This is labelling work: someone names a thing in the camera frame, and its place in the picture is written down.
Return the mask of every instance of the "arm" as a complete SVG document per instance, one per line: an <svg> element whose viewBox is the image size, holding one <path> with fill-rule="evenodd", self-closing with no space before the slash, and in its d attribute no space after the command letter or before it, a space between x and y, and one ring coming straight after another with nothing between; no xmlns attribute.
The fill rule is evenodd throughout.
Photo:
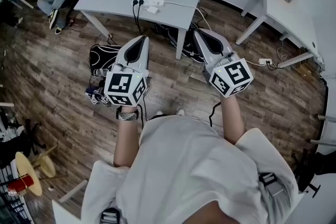
<svg viewBox="0 0 336 224"><path fill-rule="evenodd" d="M245 125L240 114L239 105L235 96L229 98L220 96L220 102L222 107L224 138L234 145L245 133Z"/></svg>
<svg viewBox="0 0 336 224"><path fill-rule="evenodd" d="M123 106L122 112L134 112L136 107ZM119 121L119 134L114 151L114 166L131 167L139 150L137 121Z"/></svg>

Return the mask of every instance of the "black bag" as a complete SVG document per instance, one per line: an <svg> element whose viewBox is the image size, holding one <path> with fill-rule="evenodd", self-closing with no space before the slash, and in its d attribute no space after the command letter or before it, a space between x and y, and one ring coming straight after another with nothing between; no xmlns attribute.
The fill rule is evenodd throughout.
<svg viewBox="0 0 336 224"><path fill-rule="evenodd" d="M90 49L90 72L93 76L106 77L111 70L121 46L95 44Z"/></svg>

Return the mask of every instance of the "wooden floor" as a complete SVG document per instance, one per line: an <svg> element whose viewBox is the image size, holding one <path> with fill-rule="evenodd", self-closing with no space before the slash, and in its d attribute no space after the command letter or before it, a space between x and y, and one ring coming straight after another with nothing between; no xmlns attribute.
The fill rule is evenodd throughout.
<svg viewBox="0 0 336 224"><path fill-rule="evenodd" d="M212 29L226 37L240 57L258 62L272 58L276 63L280 33L259 27L240 46L235 40L252 19L239 12L201 0L208 13ZM41 122L38 138L48 147L58 145L52 153L59 174L67 179L43 182L41 197L27 195L35 223L53 223L51 200L58 199L83 179L88 179L96 160L112 162L118 123L115 107L93 105L84 95L89 85L89 49L93 44L106 44L105 38L78 14L76 24L56 36L49 30L47 18L38 9L20 11L25 19L17 30L0 26L0 42L7 46L1 81L4 98L15 103L20 119ZM138 35L134 20L112 15L99 15L101 22L114 34L118 44L125 44ZM140 21L150 37L149 72L151 91L146 97L148 118L157 110L172 113L178 106L205 122L212 107L219 101L218 93L201 76L202 65L182 56L175 59L175 49L150 30L150 24ZM288 58L298 52L284 42L283 54ZM260 128L293 167L291 154L298 157L303 148L312 149L306 142L316 138L320 122L313 115L322 112L324 87L318 76L307 66L270 71L267 67L250 65L254 81L240 93L238 101L247 128ZM222 133L221 112L216 110L214 128ZM48 190L52 185L54 191ZM80 211L82 194L72 199L69 208Z"/></svg>

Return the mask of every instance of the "white cable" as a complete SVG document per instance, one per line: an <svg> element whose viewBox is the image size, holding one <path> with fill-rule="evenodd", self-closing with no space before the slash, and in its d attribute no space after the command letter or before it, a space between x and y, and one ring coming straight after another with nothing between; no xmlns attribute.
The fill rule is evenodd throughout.
<svg viewBox="0 0 336 224"><path fill-rule="evenodd" d="M265 66L265 65L258 65L257 63L253 63L253 62L250 62L250 61L247 61L247 62L249 62L250 64L255 65L255 66L260 66L260 67L264 67Z"/></svg>
<svg viewBox="0 0 336 224"><path fill-rule="evenodd" d="M174 5L177 5L177 6L190 7L190 8L195 8L195 9L197 9L198 12L199 12L199 13L201 14L201 16L203 17L203 20L206 22L206 24L208 25L209 29L211 30L210 25L208 24L208 22L206 21L206 19L205 19L204 16L203 16L203 13L201 13L201 11L200 11L198 8L193 7L193 6L188 6L188 5L183 5L183 4L175 3L175 2L165 2L165 3L167 3L167 4L174 4Z"/></svg>
<svg viewBox="0 0 336 224"><path fill-rule="evenodd" d="M278 57L281 60L281 62L283 62L288 56L287 54L284 54L282 56L280 56L280 54L279 54L279 49L283 48L283 43L284 43L284 41L281 41L281 47L277 48L277 54L278 54Z"/></svg>

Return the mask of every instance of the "sneaker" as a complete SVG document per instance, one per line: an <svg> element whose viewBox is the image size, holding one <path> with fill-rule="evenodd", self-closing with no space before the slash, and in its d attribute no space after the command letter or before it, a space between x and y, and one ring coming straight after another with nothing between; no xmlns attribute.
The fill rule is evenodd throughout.
<svg viewBox="0 0 336 224"><path fill-rule="evenodd" d="M57 27L56 30L55 30L55 34L56 34L56 35L59 35L59 34L62 33L62 31L63 31L62 28Z"/></svg>
<svg viewBox="0 0 336 224"><path fill-rule="evenodd" d="M179 116L184 116L185 115L185 111L182 108L177 108L176 110L176 114L175 115L179 115Z"/></svg>
<svg viewBox="0 0 336 224"><path fill-rule="evenodd" d="M193 52L188 52L187 50L183 49L182 54L191 58L194 62L204 63L204 59L200 55L194 54Z"/></svg>
<svg viewBox="0 0 336 224"><path fill-rule="evenodd" d="M50 13L50 16L49 16L49 29L53 29L55 24L56 24L56 21L57 21L57 17L58 17L58 10L57 9L54 9L51 13Z"/></svg>

